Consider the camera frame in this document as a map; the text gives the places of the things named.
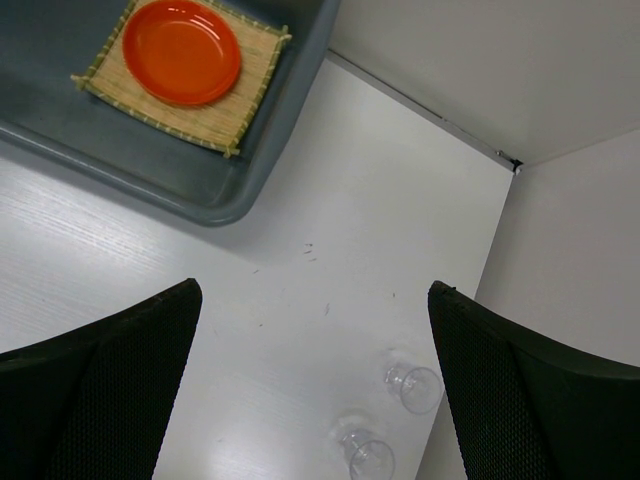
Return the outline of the bamboo woven mat tray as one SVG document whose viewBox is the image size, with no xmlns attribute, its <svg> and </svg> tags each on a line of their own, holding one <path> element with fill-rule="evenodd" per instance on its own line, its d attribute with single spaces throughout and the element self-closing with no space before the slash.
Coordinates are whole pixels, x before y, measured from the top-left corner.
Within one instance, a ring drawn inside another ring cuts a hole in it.
<svg viewBox="0 0 640 480">
<path fill-rule="evenodd" d="M 235 34 L 242 64 L 231 90 L 200 106 L 166 103 L 148 93 L 131 75 L 122 52 L 122 34 L 137 8 L 153 1 L 131 1 L 93 63 L 72 80 L 108 105 L 166 134 L 222 153 L 236 155 L 263 103 L 276 66 L 292 36 L 287 26 L 272 26 L 219 1 L 195 1 L 219 14 Z"/>
</svg>

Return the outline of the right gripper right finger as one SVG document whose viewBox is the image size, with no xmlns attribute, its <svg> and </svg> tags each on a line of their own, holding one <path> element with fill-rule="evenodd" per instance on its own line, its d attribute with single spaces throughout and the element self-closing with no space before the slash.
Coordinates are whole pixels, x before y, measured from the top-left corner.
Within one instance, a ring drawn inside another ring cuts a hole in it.
<svg viewBox="0 0 640 480">
<path fill-rule="evenodd" d="M 427 303 L 468 478 L 638 478 L 638 367 L 552 340 L 441 281 Z"/>
</svg>

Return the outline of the orange plastic plate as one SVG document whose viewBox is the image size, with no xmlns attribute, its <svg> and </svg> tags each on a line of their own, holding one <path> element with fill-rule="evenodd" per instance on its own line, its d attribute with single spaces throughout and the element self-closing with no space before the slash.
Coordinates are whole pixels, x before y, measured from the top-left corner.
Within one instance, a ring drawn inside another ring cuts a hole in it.
<svg viewBox="0 0 640 480">
<path fill-rule="evenodd" d="M 152 96 L 173 105 L 218 100 L 241 72 L 228 23 L 195 1 L 153 1 L 136 9 L 122 34 L 125 65 Z"/>
</svg>

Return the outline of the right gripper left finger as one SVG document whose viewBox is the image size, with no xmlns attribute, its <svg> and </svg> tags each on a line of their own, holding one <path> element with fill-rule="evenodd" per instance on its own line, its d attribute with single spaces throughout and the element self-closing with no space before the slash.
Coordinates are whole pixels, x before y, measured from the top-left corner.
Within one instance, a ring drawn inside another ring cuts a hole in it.
<svg viewBox="0 0 640 480">
<path fill-rule="evenodd" d="M 196 333 L 187 279 L 1 356 L 4 479 L 152 477 Z"/>
</svg>

